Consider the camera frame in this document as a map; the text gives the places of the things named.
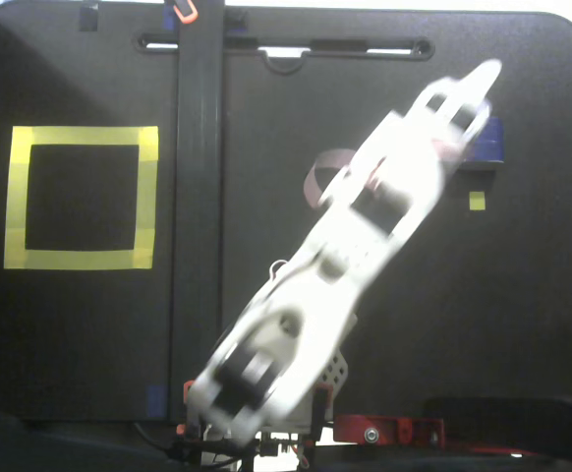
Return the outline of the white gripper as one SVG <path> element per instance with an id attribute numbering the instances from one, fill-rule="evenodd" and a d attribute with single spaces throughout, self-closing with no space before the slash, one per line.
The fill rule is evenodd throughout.
<path id="1" fill-rule="evenodd" d="M 414 113 L 389 112 L 359 148 L 359 178 L 405 209 L 429 212 L 451 168 L 485 127 L 485 98 L 501 69 L 500 60 L 488 59 L 464 78 L 427 85 Z"/>

